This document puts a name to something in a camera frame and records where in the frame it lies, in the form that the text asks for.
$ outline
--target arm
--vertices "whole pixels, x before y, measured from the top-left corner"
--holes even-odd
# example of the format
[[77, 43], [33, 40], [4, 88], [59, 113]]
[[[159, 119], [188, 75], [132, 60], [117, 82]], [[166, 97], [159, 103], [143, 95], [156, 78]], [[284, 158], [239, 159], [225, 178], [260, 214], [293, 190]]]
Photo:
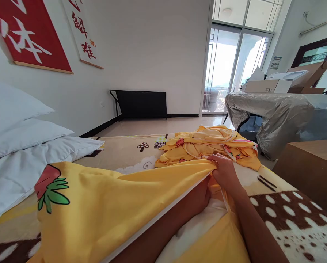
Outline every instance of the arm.
[[217, 183], [233, 198], [243, 229], [246, 247], [254, 263], [289, 263], [278, 243], [268, 230], [236, 175], [233, 161], [223, 155], [211, 155], [208, 160], [218, 163], [212, 172]]
[[172, 236], [207, 206], [210, 199], [208, 182], [209, 177], [191, 190], [163, 217], [115, 257], [111, 263], [155, 262]]

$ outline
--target black radiator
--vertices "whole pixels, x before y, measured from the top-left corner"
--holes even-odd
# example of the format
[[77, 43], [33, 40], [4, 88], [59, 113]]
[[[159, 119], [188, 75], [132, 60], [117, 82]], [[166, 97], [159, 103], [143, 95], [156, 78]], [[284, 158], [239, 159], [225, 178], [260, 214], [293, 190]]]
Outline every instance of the black radiator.
[[166, 93], [163, 91], [110, 90], [123, 118], [167, 118]]

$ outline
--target plastic cover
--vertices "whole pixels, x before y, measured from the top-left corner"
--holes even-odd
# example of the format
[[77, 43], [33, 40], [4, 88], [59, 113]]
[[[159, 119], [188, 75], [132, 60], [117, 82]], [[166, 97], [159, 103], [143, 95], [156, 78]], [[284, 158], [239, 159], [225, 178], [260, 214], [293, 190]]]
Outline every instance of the plastic cover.
[[327, 95], [232, 92], [225, 101], [236, 130], [251, 113], [262, 116], [256, 137], [270, 160], [288, 142], [327, 139]]

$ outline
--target pillow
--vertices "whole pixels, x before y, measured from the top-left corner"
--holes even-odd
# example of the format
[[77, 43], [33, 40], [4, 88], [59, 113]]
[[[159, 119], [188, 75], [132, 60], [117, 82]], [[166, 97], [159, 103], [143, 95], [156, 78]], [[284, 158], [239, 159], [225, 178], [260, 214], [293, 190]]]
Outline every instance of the pillow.
[[21, 121], [0, 133], [0, 157], [69, 135], [73, 131], [37, 119]]
[[0, 158], [0, 216], [34, 192], [34, 185], [47, 164], [73, 162], [103, 144], [103, 141], [65, 136]]
[[12, 125], [54, 112], [31, 95], [0, 82], [0, 132]]

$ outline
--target wall pipe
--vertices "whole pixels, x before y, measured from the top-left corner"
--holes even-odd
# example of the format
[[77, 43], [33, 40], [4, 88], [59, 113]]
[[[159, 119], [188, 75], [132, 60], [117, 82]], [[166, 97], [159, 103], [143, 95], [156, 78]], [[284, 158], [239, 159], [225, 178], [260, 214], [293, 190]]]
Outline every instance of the wall pipe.
[[305, 31], [303, 31], [303, 32], [300, 33], [300, 36], [302, 36], [302, 35], [304, 35], [304, 34], [306, 34], [308, 32], [311, 32], [312, 30], [315, 30], [315, 29], [317, 29], [317, 28], [319, 28], [319, 27], [321, 27], [323, 25], [326, 25], [326, 24], [327, 24], [327, 22], [324, 22], [324, 23], [319, 24], [318, 26], [315, 26], [315, 27], [313, 27], [311, 29], [305, 30]]

